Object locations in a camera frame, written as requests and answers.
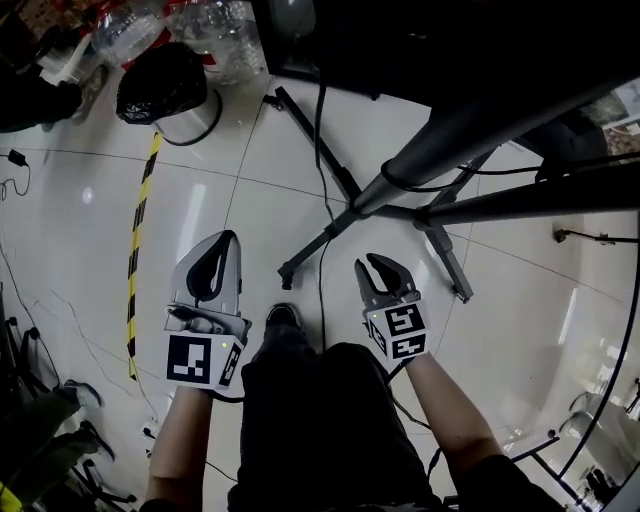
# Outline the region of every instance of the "yellow and black tape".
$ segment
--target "yellow and black tape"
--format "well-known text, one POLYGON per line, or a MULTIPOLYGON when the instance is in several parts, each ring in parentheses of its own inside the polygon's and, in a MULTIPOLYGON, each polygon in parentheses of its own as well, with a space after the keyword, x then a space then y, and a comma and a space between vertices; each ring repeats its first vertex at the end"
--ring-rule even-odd
POLYGON ((162 136, 156 133, 153 136, 151 151, 149 151, 149 159, 144 166, 144 174, 142 175, 142 183, 138 193, 138 206, 133 219, 133 233, 131 235, 131 252, 129 254, 129 301, 127 306, 127 351, 129 352, 129 377, 137 380, 138 372, 136 369, 136 271, 138 270, 138 253, 140 251, 140 229, 144 220, 144 211, 147 206, 147 197, 151 188, 151 174, 156 163, 158 148, 162 136))

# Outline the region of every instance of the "water bottle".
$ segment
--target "water bottle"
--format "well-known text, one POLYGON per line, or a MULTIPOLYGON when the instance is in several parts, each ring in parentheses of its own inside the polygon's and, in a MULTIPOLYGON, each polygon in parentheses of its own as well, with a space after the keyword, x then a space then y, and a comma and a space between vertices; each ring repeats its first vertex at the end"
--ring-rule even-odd
POLYGON ((151 47, 165 29, 162 10, 151 1, 108 4, 91 35, 91 43, 105 60, 122 66, 151 47))

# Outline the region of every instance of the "wire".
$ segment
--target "wire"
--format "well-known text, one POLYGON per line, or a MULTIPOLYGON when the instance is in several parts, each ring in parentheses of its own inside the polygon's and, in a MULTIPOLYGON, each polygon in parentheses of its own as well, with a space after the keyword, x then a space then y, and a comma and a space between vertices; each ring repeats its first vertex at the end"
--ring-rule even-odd
POLYGON ((29 192, 29 185, 31 185, 31 166, 24 160, 24 156, 21 155, 20 153, 18 153, 17 151, 13 151, 11 152, 11 154, 9 155, 0 155, 0 157, 4 157, 4 158, 8 158, 9 161, 15 165, 18 165, 20 167, 26 167, 28 170, 27 173, 27 186, 24 189, 24 192, 19 192, 18 191, 18 187, 16 186, 16 180, 13 178, 8 178, 2 182, 0 182, 0 201, 4 201, 5 199, 7 199, 7 184, 8 183, 13 183, 13 190, 16 191, 16 195, 20 196, 20 197, 24 197, 27 195, 27 192, 29 192), (16 162, 14 161, 14 157, 18 156, 21 157, 21 162, 16 162))
POLYGON ((0 245, 0 254, 2 254, 2 259, 4 260, 4 264, 7 266, 7 270, 9 271, 9 276, 11 277, 11 282, 13 283, 13 287, 16 290, 16 297, 18 297, 18 302, 23 307, 25 313, 29 317, 29 320, 31 321, 31 325, 33 325, 33 327, 35 327, 36 330, 38 331, 38 340, 40 341, 40 343, 44 347, 45 352, 47 353, 47 357, 49 358, 49 361, 51 362, 51 368, 53 370, 53 373, 56 376, 56 380, 58 381, 58 386, 60 386, 60 384, 61 384, 60 375, 58 375, 58 370, 56 369, 56 365, 53 363, 53 358, 51 357, 51 352, 49 352, 49 349, 47 348, 46 343, 42 339, 42 333, 40 332, 40 329, 38 329, 38 326, 36 325, 35 321, 33 320, 33 316, 31 315, 31 312, 29 311, 29 308, 27 308, 27 306, 25 305, 24 301, 22 300, 22 297, 20 296, 20 292, 18 291, 18 285, 16 284, 16 279, 13 276, 13 271, 11 270, 11 265, 9 265, 9 260, 7 259, 7 255, 4 253, 4 249, 2 249, 2 245, 0 245))
POLYGON ((229 480, 231 480, 232 482, 238 483, 238 480, 236 480, 235 478, 227 475, 224 471, 222 471, 219 467, 214 466, 213 464, 211 464, 211 462, 206 461, 207 466, 211 466, 213 469, 215 469, 218 473, 220 473, 222 476, 228 478, 229 480))
POLYGON ((327 84, 320 78, 320 89, 318 90, 318 101, 316 102, 316 119, 315 119, 315 128, 313 129, 313 149, 315 152, 316 158, 316 169, 320 173, 320 179, 322 180, 322 191, 324 196, 324 207, 327 209, 327 213, 331 218, 331 224, 335 223, 335 218, 333 216, 333 210, 331 210, 331 206, 329 206, 329 193, 327 191, 327 180, 324 176, 324 172, 320 165, 320 144, 322 141, 320 140, 320 126, 322 124, 322 109, 324 107, 324 99, 327 95, 327 84))
POLYGON ((438 461, 440 460, 440 455, 442 455, 442 448, 438 448, 436 453, 431 457, 431 462, 429 462, 429 469, 427 470, 427 481, 431 478, 431 473, 438 465, 438 461))
POLYGON ((320 297, 320 316, 322 318, 322 353, 327 351, 327 327, 324 315, 324 297, 322 295, 322 262, 324 261, 324 255, 327 252, 330 243, 331 240, 324 245, 324 249, 320 255, 320 264, 318 265, 318 296, 320 297))
POLYGON ((520 167, 519 169, 507 169, 506 171, 481 171, 480 169, 472 169, 471 167, 467 167, 466 165, 459 165, 458 169, 469 174, 480 174, 482 176, 504 176, 506 174, 521 174, 523 172, 539 171, 540 166, 520 167))
POLYGON ((398 399, 395 397, 395 395, 391 391, 391 388, 389 388, 389 393, 391 394, 391 400, 393 400, 393 403, 396 405, 398 409, 402 411, 402 413, 407 417, 409 421, 415 423, 416 425, 420 425, 421 427, 424 427, 427 430, 431 430, 431 427, 427 423, 415 418, 409 411, 407 411, 407 409, 405 409, 405 407, 400 402, 398 402, 398 399))
MULTIPOLYGON (((324 207, 329 214, 329 218, 331 219, 331 224, 335 224, 335 217, 333 215, 333 210, 329 205, 329 193, 327 191, 327 180, 324 176, 324 171, 322 170, 322 166, 320 165, 320 144, 322 141, 320 140, 320 128, 322 126, 322 110, 324 107, 325 96, 327 95, 327 84, 320 77, 320 88, 318 90, 318 100, 316 101, 316 115, 315 115, 315 126, 313 129, 313 149, 315 153, 316 160, 316 169, 318 169, 318 173, 320 174, 320 179, 322 180, 322 193, 324 198, 324 207)), ((320 299, 320 316, 322 318, 322 352, 324 353, 327 350, 327 326, 324 312, 324 296, 322 294, 322 264, 324 263, 324 255, 329 248, 329 244, 331 240, 329 240, 322 250, 322 254, 320 255, 320 262, 318 263, 318 297, 320 299)))
MULTIPOLYGON (((113 385, 113 386, 115 386, 115 387, 117 387, 117 388, 121 389, 122 391, 124 391, 124 392, 125 392, 127 395, 129 395, 131 398, 135 398, 131 393, 129 393, 129 391, 128 391, 126 388, 122 387, 122 386, 121 386, 120 384, 118 384, 117 382, 114 382, 113 380, 111 380, 111 379, 107 376, 107 373, 104 371, 104 368, 102 368, 102 365, 100 364, 100 361, 98 360, 98 358, 96 357, 95 353, 93 352, 93 350, 91 350, 91 347, 89 346, 89 343, 94 343, 94 342, 92 342, 91 340, 89 340, 89 338, 87 338, 87 337, 85 336, 84 332, 82 331, 82 327, 80 327, 80 321, 78 320, 78 315, 76 314, 76 310, 75 310, 75 308, 73 307, 73 305, 71 304, 71 302, 69 302, 69 301, 68 301, 68 300, 66 300, 65 298, 61 297, 60 295, 58 295, 55 291, 53 291, 53 290, 50 290, 50 291, 51 291, 51 293, 52 293, 55 297, 57 297, 59 300, 61 300, 62 302, 66 303, 66 304, 67 304, 67 306, 69 306, 69 309, 71 310, 71 314, 73 315, 73 318, 74 318, 74 320, 75 320, 75 322, 76 322, 76 328, 78 329, 78 334, 80 334, 80 337, 82 338, 82 341, 84 341, 85 346, 87 347, 87 350, 89 351, 89 354, 91 354, 91 357, 93 358, 93 360, 94 360, 94 361, 96 362, 96 364, 98 365, 98 368, 100 369, 100 372, 102 373, 102 376, 105 378, 105 380, 106 380, 109 384, 111 384, 111 385, 113 385)), ((148 402, 148 403, 149 403, 149 407, 151 407, 151 410, 155 412, 155 409, 153 408, 153 406, 151 405, 151 403, 150 403, 150 402, 148 402)))

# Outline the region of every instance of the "black cable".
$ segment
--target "black cable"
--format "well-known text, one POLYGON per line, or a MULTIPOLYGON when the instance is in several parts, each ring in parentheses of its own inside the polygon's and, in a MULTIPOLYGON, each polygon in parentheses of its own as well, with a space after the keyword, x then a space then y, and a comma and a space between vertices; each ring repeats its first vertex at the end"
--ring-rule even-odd
POLYGON ((320 316, 322 318, 322 353, 324 354, 327 351, 327 328, 324 317, 324 297, 322 295, 322 262, 324 261, 324 254, 327 252, 329 248, 329 244, 331 240, 329 240, 322 250, 322 254, 320 255, 320 263, 318 265, 318 296, 320 297, 320 316))
POLYGON ((31 184, 31 166, 27 163, 24 155, 12 149, 8 155, 0 155, 0 157, 7 158, 12 164, 17 165, 18 167, 26 167, 28 170, 27 186, 25 187, 24 192, 18 191, 18 187, 16 186, 16 180, 13 178, 8 178, 0 182, 0 201, 4 201, 7 198, 8 183, 13 183, 13 190, 16 191, 16 195, 20 197, 26 196, 27 192, 29 192, 29 185, 31 184))
POLYGON ((391 400, 393 400, 393 403, 395 404, 395 406, 402 411, 402 413, 407 417, 409 421, 415 423, 416 425, 420 425, 421 427, 424 427, 427 430, 431 430, 431 427, 427 423, 425 423, 424 421, 420 421, 417 418, 414 418, 413 415, 409 411, 407 411, 400 402, 398 402, 398 399, 395 397, 395 395, 391 391, 391 388, 389 388, 389 394, 391 395, 391 400))
POLYGON ((211 466, 213 469, 215 469, 218 473, 220 473, 220 474, 221 474, 222 476, 224 476, 225 478, 228 478, 228 479, 229 479, 229 480, 231 480, 232 482, 238 483, 238 481, 237 481, 235 478, 233 478, 233 477, 231 477, 231 476, 227 475, 227 474, 226 474, 224 471, 222 471, 219 467, 214 466, 214 465, 213 465, 213 464, 211 464, 211 462, 209 462, 209 461, 206 461, 206 463, 207 463, 207 465, 208 465, 208 466, 211 466))
POLYGON ((329 193, 327 191, 327 180, 324 177, 324 172, 322 171, 322 167, 320 166, 320 126, 322 124, 322 109, 324 107, 324 98, 327 95, 327 84, 320 78, 320 89, 318 90, 318 101, 316 102, 316 119, 315 119, 315 127, 313 129, 313 149, 315 152, 316 158, 316 168, 320 173, 320 179, 322 180, 322 191, 324 196, 324 207, 327 209, 327 213, 331 218, 331 224, 335 223, 335 218, 333 216, 333 210, 331 210, 331 206, 329 206, 329 193))
POLYGON ((506 171, 481 171, 480 169, 471 169, 471 167, 467 167, 466 165, 459 165, 458 169, 469 174, 480 174, 483 176, 504 176, 506 174, 521 174, 523 172, 539 171, 540 166, 538 165, 536 167, 520 167, 518 169, 507 169, 506 171))

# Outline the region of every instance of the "white tile floor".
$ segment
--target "white tile floor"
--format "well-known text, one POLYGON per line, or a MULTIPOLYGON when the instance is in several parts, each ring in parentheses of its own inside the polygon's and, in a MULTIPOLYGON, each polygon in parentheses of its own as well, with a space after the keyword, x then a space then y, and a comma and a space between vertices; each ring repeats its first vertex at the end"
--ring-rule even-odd
MULTIPOLYGON (((125 310, 130 229, 138 184, 152 132, 115 117, 119 73, 111 77, 82 126, 64 122, 44 134, 39 127, 0 137, 0 146, 21 150, 32 169, 29 194, 10 190, 0 205, 1 243, 20 296, 34 317, 62 379, 91 382, 106 407, 89 415, 118 454, 101 461, 110 487, 141 497, 146 478, 144 443, 138 435, 152 412, 127 377, 125 310)), ((296 276, 293 291, 280 287, 277 268, 327 223, 313 151, 283 112, 263 106, 269 89, 284 85, 307 113, 316 86, 261 77, 223 91, 222 122, 193 147, 164 144, 143 225, 137 281, 138 365, 142 384, 160 416, 171 388, 162 375, 160 351, 164 306, 174 265, 198 241, 225 227, 242 244, 244 292, 241 307, 253 321, 246 362, 257 350, 269 306, 294 302, 308 331, 319 334, 318 255, 296 276)), ((338 159, 364 185, 426 121, 429 109, 390 97, 376 102, 329 90, 323 136, 338 159)), ((535 165, 539 158, 504 145, 485 169, 535 165)), ((26 184, 22 169, 0 162, 2 179, 26 184)), ((441 177, 436 184, 447 183, 441 177)), ((529 175, 474 178, 461 199, 510 188, 529 175)), ((335 184, 329 194, 335 211, 344 201, 335 184)), ((428 197, 407 195, 396 204, 417 206, 428 197)), ((451 283, 433 249, 410 226, 370 219, 331 244, 325 257, 324 294, 329 343, 372 346, 361 323, 361 302, 353 274, 356 258, 379 252, 407 266, 429 306, 432 350, 486 415, 496 436, 517 454, 545 439, 567 417, 571 400, 609 378, 628 314, 636 248, 600 246, 570 239, 557 244, 556 225, 635 236, 633 214, 602 214, 452 226, 454 251, 474 288, 466 305, 454 300, 451 283)), ((1 265, 5 307, 29 325, 1 265)), ((638 376, 640 336, 632 340, 630 363, 616 387, 624 400, 638 376)), ((48 364, 38 351, 41 370, 48 364)), ((235 392, 241 391, 236 379, 235 392)), ((398 399, 423 418, 404 373, 394 382, 398 399)), ((216 403, 208 459, 235 475, 240 463, 241 405, 216 403)), ((422 427, 405 421, 425 463, 435 441, 422 427)), ((573 440, 545 452, 554 467, 568 457, 573 440)), ((578 485, 588 456, 567 475, 578 485)), ((529 462, 521 466, 562 503, 563 491, 529 462)), ((212 468, 205 476, 206 510, 226 509, 231 482, 212 468)), ((455 489, 440 466, 432 476, 441 496, 455 489)))

